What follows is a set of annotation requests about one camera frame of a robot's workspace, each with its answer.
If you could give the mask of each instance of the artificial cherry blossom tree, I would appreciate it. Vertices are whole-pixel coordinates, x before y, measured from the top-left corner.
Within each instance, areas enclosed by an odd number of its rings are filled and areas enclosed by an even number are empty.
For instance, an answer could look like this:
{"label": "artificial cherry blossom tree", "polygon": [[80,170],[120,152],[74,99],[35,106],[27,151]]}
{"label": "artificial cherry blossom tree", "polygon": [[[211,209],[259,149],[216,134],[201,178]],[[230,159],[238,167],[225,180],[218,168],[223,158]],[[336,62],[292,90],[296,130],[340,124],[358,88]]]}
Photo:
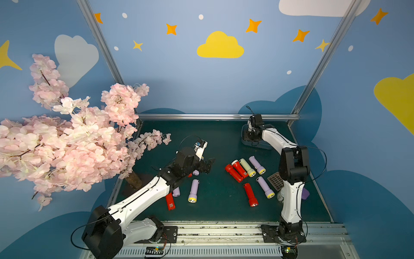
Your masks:
{"label": "artificial cherry blossom tree", "polygon": [[162,143],[170,134],[153,130],[128,141],[137,131],[135,108],[148,95],[143,84],[132,88],[115,84],[103,91],[104,109],[89,107],[84,100],[68,97],[69,88],[59,80],[53,60],[33,55],[30,67],[35,84],[33,100],[49,110],[70,114],[70,121],[59,117],[33,116],[24,123],[5,119],[0,125],[0,177],[14,176],[32,181],[39,193],[40,209],[52,200],[51,193],[91,189],[92,184],[120,174],[124,179],[135,161]]}

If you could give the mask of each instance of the dark blue cloud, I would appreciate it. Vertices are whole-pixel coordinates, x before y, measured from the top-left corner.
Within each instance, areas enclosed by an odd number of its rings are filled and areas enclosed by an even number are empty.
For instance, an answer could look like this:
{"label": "dark blue cloud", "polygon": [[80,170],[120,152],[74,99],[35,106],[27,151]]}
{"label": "dark blue cloud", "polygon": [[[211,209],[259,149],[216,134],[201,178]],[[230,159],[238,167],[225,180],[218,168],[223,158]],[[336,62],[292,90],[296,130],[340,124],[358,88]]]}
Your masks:
{"label": "dark blue cloud", "polygon": [[260,114],[290,114],[298,101],[305,86],[296,87],[279,97],[276,101],[253,101],[249,102],[238,111],[239,114],[248,114],[249,106],[255,113]]}

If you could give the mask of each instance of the mounting plate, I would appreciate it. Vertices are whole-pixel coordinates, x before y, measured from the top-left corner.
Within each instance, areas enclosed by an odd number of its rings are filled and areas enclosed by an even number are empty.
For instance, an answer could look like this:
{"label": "mounting plate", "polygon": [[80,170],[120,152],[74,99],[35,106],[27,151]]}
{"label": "mounting plate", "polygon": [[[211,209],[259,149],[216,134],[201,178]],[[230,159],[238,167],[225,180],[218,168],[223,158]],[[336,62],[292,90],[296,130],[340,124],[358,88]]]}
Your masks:
{"label": "mounting plate", "polygon": [[[162,229],[162,232],[167,236],[167,243],[171,242],[172,244],[175,244],[177,242],[177,232],[178,231],[178,227],[177,226],[164,226]],[[160,239],[158,241],[158,244],[164,243],[165,240],[164,239]],[[135,244],[149,244],[151,243],[148,240],[141,240],[141,241],[137,241],[135,242]]]}

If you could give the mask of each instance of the orange star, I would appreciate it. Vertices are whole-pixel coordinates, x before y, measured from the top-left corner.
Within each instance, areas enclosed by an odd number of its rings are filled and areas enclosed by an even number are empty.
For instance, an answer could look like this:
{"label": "orange star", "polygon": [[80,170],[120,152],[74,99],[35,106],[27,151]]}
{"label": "orange star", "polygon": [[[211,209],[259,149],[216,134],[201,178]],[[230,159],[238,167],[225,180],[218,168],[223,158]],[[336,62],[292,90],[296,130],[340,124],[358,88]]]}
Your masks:
{"label": "orange star", "polygon": [[299,30],[299,31],[298,31],[298,36],[296,36],[296,38],[293,40],[293,42],[295,42],[295,41],[301,41],[301,42],[303,42],[303,40],[305,39],[305,36],[306,36],[309,32],[310,32],[310,31],[305,31],[305,32],[303,32],[303,31]]}
{"label": "orange star", "polygon": [[371,22],[375,22],[378,25],[381,19],[384,18],[384,16],[386,16],[387,14],[388,14],[387,12],[383,12],[382,9],[380,8],[377,15],[371,19]]}
{"label": "orange star", "polygon": [[96,21],[97,22],[99,22],[99,23],[101,23],[101,24],[104,24],[103,22],[102,22],[102,20],[101,20],[101,13],[99,12],[99,13],[97,13],[97,14],[95,14],[95,18],[96,18]]}
{"label": "orange star", "polygon": [[250,25],[249,25],[249,27],[247,28],[247,31],[246,31],[246,32],[252,31],[252,32],[257,33],[257,32],[258,32],[258,26],[259,26],[259,24],[260,24],[261,22],[262,22],[262,21],[255,22],[255,21],[253,21],[252,19],[250,19]]}
{"label": "orange star", "polygon": [[167,24],[167,28],[168,28],[168,30],[167,30],[167,34],[174,34],[174,35],[177,35],[177,34],[176,34],[176,28],[177,28],[177,25],[171,26],[171,25]]}

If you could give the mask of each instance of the white cloud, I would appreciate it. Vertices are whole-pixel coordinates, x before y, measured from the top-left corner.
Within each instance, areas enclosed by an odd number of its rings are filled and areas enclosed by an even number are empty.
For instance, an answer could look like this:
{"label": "white cloud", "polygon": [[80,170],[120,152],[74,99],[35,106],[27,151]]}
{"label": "white cloud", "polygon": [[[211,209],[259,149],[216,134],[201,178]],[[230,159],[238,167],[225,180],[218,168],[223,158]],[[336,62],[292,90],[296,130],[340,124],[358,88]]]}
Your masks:
{"label": "white cloud", "polygon": [[[362,0],[356,15],[361,14],[371,0]],[[342,17],[352,0],[280,0],[279,10],[285,15]]]}
{"label": "white cloud", "polygon": [[55,40],[59,78],[71,88],[98,62],[98,49],[81,36],[59,35]]}

